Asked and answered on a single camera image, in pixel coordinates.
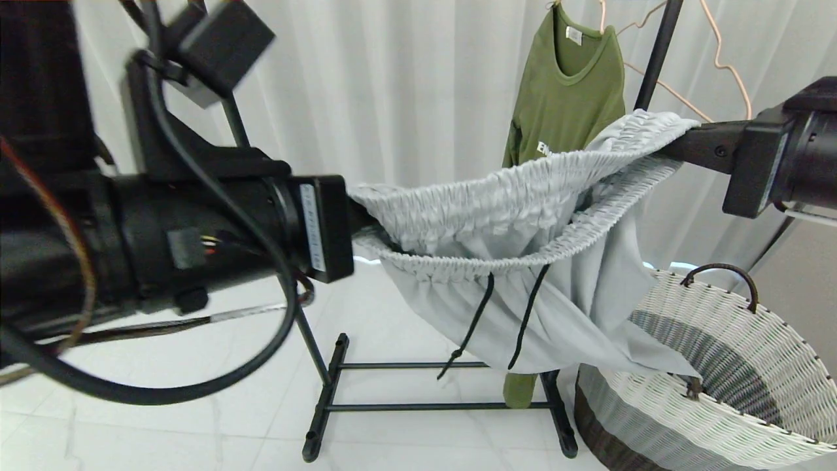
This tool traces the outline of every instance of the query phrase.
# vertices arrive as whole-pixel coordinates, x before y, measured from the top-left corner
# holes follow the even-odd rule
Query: clothes rack
[[[636,100],[636,108],[647,109],[654,93],[656,82],[660,77],[660,71],[668,52],[671,37],[674,34],[677,18],[680,15],[680,8],[683,0],[669,0],[665,6],[660,28],[646,68],[642,86]],[[241,125],[241,118],[235,101],[230,99],[224,103],[224,110],[230,127],[239,145],[247,145],[247,137],[244,133],[244,126]],[[314,409],[314,417],[311,420],[311,427],[306,434],[305,445],[302,448],[302,458],[307,462],[313,462],[320,454],[322,440],[326,434],[328,418],[333,412],[374,412],[374,411],[474,411],[474,410],[499,410],[506,409],[504,402],[461,402],[461,403],[399,403],[399,404],[335,404],[334,399],[341,374],[351,370],[426,370],[442,369],[446,362],[409,362],[409,363],[347,363],[346,354],[349,348],[349,337],[347,334],[340,334],[334,345],[331,354],[331,362],[326,366],[320,348],[317,346],[311,326],[303,312],[298,307],[295,313],[296,325],[305,341],[308,353],[314,361],[317,373],[322,381],[320,398]],[[480,362],[453,363],[451,368],[487,368],[487,365]],[[548,409],[552,415],[552,421],[561,444],[561,450],[568,458],[575,458],[578,453],[578,445],[575,440],[573,427],[567,416],[561,395],[558,392],[556,379],[558,371],[549,371],[540,374],[543,390],[547,400],[544,402],[533,402],[533,409]]]

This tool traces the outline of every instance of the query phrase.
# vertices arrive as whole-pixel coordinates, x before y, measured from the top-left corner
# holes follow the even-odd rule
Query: brown basket handle
[[[721,268],[723,270],[731,270],[735,273],[741,275],[744,278],[744,281],[747,282],[747,286],[750,287],[750,305],[747,306],[747,310],[751,313],[756,313],[756,306],[758,306],[758,290],[756,289],[756,283],[750,277],[750,274],[742,270],[741,268],[736,267],[735,265],[730,265],[728,263],[707,263],[701,267],[697,267],[691,272],[689,272],[683,281],[680,282],[681,285],[685,287],[689,287],[693,282],[695,282],[695,275],[700,272],[705,272],[706,270],[711,270],[713,268]]]

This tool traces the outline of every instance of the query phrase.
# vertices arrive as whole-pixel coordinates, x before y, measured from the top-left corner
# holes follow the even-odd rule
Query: curtain fold
[[[171,18],[185,0],[160,0]],[[597,27],[594,0],[563,0]],[[654,1],[608,2],[617,30]],[[737,67],[754,111],[822,75],[837,74],[837,2],[710,0],[723,33],[721,62]],[[209,7],[218,0],[208,2]],[[417,186],[498,169],[531,38],[546,0],[249,0],[276,40],[236,90],[250,141],[296,173],[340,173],[349,184]],[[146,43],[118,2],[74,1],[97,132],[122,172],[135,171],[121,106],[128,54]],[[661,10],[619,36],[626,61],[644,69]],[[685,2],[662,71],[717,121],[743,119],[727,71],[712,67],[716,41],[697,1]],[[642,78],[625,71],[625,102]],[[215,144],[231,145],[220,106],[201,110],[167,87],[172,112]],[[658,87],[651,111],[697,118]],[[727,177],[689,165],[648,202],[640,239],[655,267],[724,261],[752,267],[784,218],[724,215]]]

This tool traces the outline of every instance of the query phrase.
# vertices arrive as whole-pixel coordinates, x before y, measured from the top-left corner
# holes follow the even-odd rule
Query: laundry basket
[[[741,274],[751,300],[695,282],[709,268]],[[579,434],[608,469],[775,469],[837,452],[837,386],[808,343],[758,304],[746,272],[725,264],[686,277],[655,271],[657,285],[631,320],[679,351],[702,375],[688,397],[674,375],[582,365]]]

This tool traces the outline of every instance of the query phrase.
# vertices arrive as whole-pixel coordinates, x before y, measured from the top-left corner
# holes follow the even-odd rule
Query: green shirt
[[[558,4],[532,41],[503,167],[585,148],[625,114],[623,88],[614,27],[604,34],[585,28],[567,18]]]

